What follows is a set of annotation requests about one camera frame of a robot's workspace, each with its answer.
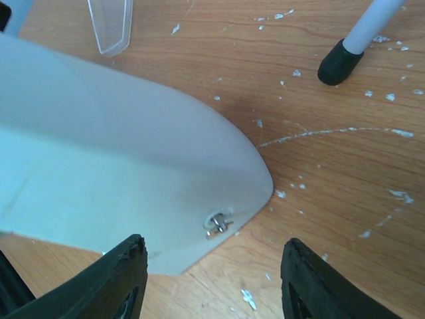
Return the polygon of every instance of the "black plastic part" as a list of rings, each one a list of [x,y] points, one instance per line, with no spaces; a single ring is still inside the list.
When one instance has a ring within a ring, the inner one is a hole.
[[[400,319],[299,239],[285,245],[281,278],[285,319]]]
[[[0,32],[6,29],[12,15],[12,10],[9,6],[0,1]]]
[[[145,242],[132,235],[74,278],[5,319],[139,319],[146,282]]]
[[[321,61],[317,77],[327,85],[338,85],[352,73],[364,52],[353,54],[343,46],[344,39],[333,47],[331,52]]]
[[[0,318],[34,299],[32,292],[0,251]]]

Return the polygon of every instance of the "wood grain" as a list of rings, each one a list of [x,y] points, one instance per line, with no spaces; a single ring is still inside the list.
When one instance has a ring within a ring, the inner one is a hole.
[[[398,315],[423,318],[425,96],[412,93],[425,90],[422,1],[408,2],[382,32],[390,41],[373,43],[344,84],[327,87],[316,78],[321,59],[369,3],[135,1],[130,46],[108,59],[97,51],[84,0],[36,1],[22,32],[30,41],[193,95],[257,146],[304,128],[318,132],[259,148],[286,198],[273,197],[239,236],[182,276],[150,276],[142,318],[283,318],[279,267],[291,237],[327,254],[332,266]],[[409,50],[400,51],[397,41]],[[300,77],[292,76],[295,69]],[[390,93],[394,102],[385,98]],[[379,130],[319,132],[345,128]],[[414,202],[389,190],[407,192]],[[376,226],[387,215],[392,219]],[[368,229],[370,236],[361,238]],[[0,249],[37,296],[99,257],[15,236],[2,237]],[[252,292],[257,311],[241,288]]]

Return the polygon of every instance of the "transparent plastic container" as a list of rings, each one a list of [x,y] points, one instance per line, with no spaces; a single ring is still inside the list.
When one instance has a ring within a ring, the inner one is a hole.
[[[112,57],[130,42],[133,0],[88,0],[100,54]]]

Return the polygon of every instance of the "black rubber tip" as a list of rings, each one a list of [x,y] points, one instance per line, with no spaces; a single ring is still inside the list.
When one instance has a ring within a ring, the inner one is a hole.
[[[333,47],[331,52],[321,61],[317,77],[327,85],[338,85],[349,77],[361,60],[364,52],[353,54],[343,46],[344,39]]]

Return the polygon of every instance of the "scratch on floor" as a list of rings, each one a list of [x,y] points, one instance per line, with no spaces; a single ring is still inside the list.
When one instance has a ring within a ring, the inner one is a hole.
[[[304,132],[300,134],[294,134],[289,136],[284,136],[283,138],[276,138],[275,140],[260,144],[259,148],[265,148],[266,146],[270,146],[272,144],[276,143],[283,143],[290,140],[294,140],[296,138],[305,138],[307,136],[313,136],[313,135],[326,135],[326,134],[332,134],[332,133],[344,133],[344,132],[360,132],[360,131],[382,131],[382,132],[393,132],[395,134],[398,134],[404,138],[412,138],[414,137],[414,133],[407,132],[403,130],[396,130],[396,129],[390,129],[390,128],[339,128],[336,130],[320,130],[320,131],[312,131],[312,132]]]

